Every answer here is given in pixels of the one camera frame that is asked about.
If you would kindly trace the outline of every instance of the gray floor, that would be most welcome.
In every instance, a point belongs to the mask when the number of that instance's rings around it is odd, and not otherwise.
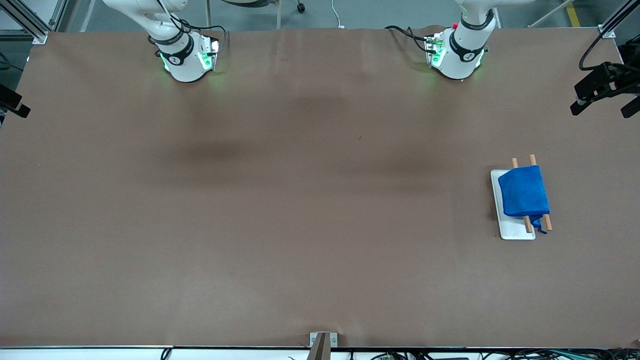
[[[337,26],[330,0],[302,0],[304,14],[296,10],[296,0],[283,0],[283,28],[331,28]],[[422,28],[430,24],[451,25],[460,19],[460,9],[452,0],[334,0],[342,25],[347,29],[383,28],[387,25]],[[131,19],[107,7],[102,0],[72,1],[65,31],[142,31]],[[561,3],[561,0],[537,0],[517,8],[500,9],[505,28],[524,28]],[[603,22],[622,0],[576,0],[574,7],[581,26]],[[220,0],[211,0],[212,21],[229,31],[273,30],[276,8],[240,8]],[[194,25],[205,24],[205,0],[191,0],[180,17]],[[569,27],[565,10],[557,12],[542,27]],[[616,30],[618,43],[640,33],[640,10],[636,10]],[[23,67],[31,49],[29,41],[0,42],[0,51],[16,66]],[[0,72],[0,83],[14,88],[20,80],[19,70]]]

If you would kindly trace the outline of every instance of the table surface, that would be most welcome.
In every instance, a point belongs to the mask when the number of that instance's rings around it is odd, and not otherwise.
[[[0,343],[636,346],[640,124],[569,110],[595,36],[497,30],[461,82],[389,31],[232,33],[184,84],[144,33],[50,34],[0,131]],[[555,230],[504,241],[530,153]]]

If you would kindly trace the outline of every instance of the blue towel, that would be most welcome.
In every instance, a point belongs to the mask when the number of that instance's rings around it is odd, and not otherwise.
[[[504,214],[508,217],[528,215],[531,224],[546,234],[540,219],[543,214],[549,214],[549,203],[540,167],[531,165],[511,169],[498,178],[498,183],[502,190]]]

